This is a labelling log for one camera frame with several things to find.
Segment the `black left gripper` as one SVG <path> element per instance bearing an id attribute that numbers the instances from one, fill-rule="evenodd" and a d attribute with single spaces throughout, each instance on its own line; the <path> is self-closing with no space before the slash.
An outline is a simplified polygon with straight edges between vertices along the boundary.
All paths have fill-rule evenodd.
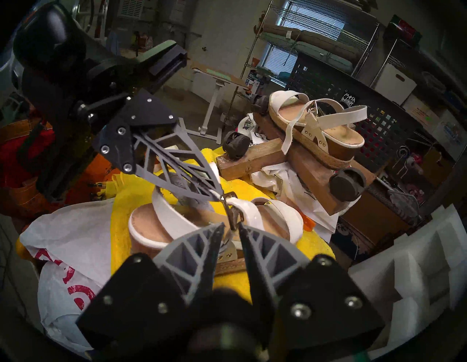
<path id="1" fill-rule="evenodd" d="M 187 65 L 166 41 L 130 59 L 91 39 L 59 2 L 36 10 L 13 42 L 15 86 L 52 126 L 54 141 L 35 157 L 37 125 L 17 151 L 45 197 L 62 197 L 97 153 L 175 196 L 219 201 L 223 189 L 180 119 L 150 91 Z"/>

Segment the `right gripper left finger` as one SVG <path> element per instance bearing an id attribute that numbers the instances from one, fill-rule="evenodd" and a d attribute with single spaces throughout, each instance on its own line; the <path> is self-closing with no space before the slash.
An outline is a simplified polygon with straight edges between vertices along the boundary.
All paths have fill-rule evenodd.
<path id="1" fill-rule="evenodd" d="M 191 304 L 212 293 L 224 230 L 224 223 L 210 224 L 166 244 L 153 258 L 127 258 L 77 319 L 92 347 L 91 361 L 132 358 L 177 330 Z"/>

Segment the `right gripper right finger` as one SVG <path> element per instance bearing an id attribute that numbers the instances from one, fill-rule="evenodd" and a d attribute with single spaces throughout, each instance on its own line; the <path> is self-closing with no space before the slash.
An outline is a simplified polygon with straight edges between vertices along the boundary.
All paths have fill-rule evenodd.
<path id="1" fill-rule="evenodd" d="M 250 295 L 269 361 L 333 361 L 368 349 L 383 318 L 330 256 L 238 224 Z"/>

